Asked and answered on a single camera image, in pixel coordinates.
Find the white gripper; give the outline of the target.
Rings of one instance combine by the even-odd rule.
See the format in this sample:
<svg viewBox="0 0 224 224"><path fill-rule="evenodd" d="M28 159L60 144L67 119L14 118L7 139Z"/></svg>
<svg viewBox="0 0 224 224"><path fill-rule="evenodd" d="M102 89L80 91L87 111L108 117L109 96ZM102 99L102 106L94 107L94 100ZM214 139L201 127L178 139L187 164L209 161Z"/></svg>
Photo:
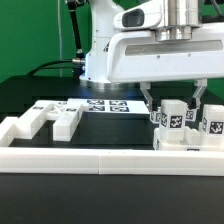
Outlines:
<svg viewBox="0 0 224 224"><path fill-rule="evenodd" d="M197 79L190 108L199 109L205 78L224 77L224 18L204 23L201 0L148 0L114 17L107 77L141 82L153 110L149 82Z"/></svg>

